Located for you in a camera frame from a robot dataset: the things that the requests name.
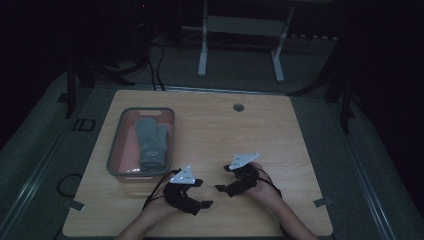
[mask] gray glove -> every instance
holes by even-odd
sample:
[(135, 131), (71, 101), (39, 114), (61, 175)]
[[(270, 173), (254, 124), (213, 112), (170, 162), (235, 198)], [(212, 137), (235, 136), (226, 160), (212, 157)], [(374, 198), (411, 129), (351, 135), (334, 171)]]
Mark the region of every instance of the gray glove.
[(140, 172), (163, 172), (166, 169), (167, 126), (145, 117), (137, 120), (135, 131), (140, 146)]

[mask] gray tape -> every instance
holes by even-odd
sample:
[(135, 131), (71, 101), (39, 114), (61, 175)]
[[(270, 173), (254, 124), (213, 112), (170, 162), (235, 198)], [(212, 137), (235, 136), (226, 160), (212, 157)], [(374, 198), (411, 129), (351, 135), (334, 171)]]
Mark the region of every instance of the gray tape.
[(82, 212), (84, 210), (84, 207), (85, 207), (84, 204), (82, 204), (80, 202), (77, 202), (77, 201), (74, 201), (72, 199), (66, 200), (63, 203), (63, 206), (72, 208), (72, 209), (77, 210), (77, 211), (80, 211), (80, 212)]
[(333, 202), (329, 198), (321, 198), (314, 201), (315, 207), (328, 206)]

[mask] white metal table leg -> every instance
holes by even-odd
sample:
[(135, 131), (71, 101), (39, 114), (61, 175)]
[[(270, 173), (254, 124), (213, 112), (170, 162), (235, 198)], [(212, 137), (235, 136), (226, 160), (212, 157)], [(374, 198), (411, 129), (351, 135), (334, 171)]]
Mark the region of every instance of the white metal table leg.
[(204, 77), (206, 75), (206, 64), (208, 61), (208, 1), (204, 0), (203, 5), (202, 49), (200, 52), (199, 70), (197, 71), (199, 77)]
[(280, 34), (280, 41), (278, 43), (278, 46), (275, 50), (271, 51), (271, 57), (272, 57), (272, 63), (274, 64), (274, 71), (275, 71), (275, 78), (277, 82), (284, 82), (284, 75), (283, 70), (281, 69), (281, 62), (280, 62), (280, 53), (281, 49), (283, 48), (284, 40), (287, 37), (287, 31), (290, 26), (291, 19), (293, 17), (294, 7), (291, 7), (289, 10), (289, 14), (287, 16), (285, 24), (283, 24), (283, 27), (281, 29)]

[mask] table top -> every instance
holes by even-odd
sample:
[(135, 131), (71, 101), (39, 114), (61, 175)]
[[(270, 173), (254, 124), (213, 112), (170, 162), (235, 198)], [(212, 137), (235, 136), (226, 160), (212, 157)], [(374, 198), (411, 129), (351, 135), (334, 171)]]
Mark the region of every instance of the table top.
[[(233, 109), (243, 104), (244, 111)], [(115, 94), (75, 201), (83, 211), (70, 210), (63, 227), (69, 237), (116, 236), (141, 211), (156, 183), (121, 183), (106, 162), (121, 113), (130, 107), (168, 107), (175, 112), (172, 169), (191, 166), (204, 180), (188, 195), (213, 200), (210, 209), (193, 216), (177, 213), (159, 223), (148, 236), (225, 237), (281, 236), (277, 219), (245, 195), (228, 197), (214, 185), (235, 181), (225, 172), (235, 154), (260, 153), (261, 164), (283, 198), (313, 233), (333, 231), (323, 196), (288, 97), (259, 94), (154, 92), (120, 90)]]

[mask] white metal frame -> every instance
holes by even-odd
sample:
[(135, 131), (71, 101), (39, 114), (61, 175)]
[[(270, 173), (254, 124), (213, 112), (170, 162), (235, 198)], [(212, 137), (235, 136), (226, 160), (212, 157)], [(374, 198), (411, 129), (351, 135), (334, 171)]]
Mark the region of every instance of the white metal frame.
[(293, 16), (294, 7), (291, 7), (285, 21), (248, 19), (236, 17), (223, 17), (208, 15), (208, 0), (203, 1), (203, 29), (202, 29), (202, 49), (200, 52), (199, 77), (206, 76), (206, 64), (208, 60), (208, 32), (224, 32), (237, 34), (250, 34), (261, 36), (279, 37), (278, 46), (271, 51), (272, 62), (274, 64), (275, 77), (277, 82), (284, 82), (283, 70), (281, 68), (280, 54), (287, 31)]

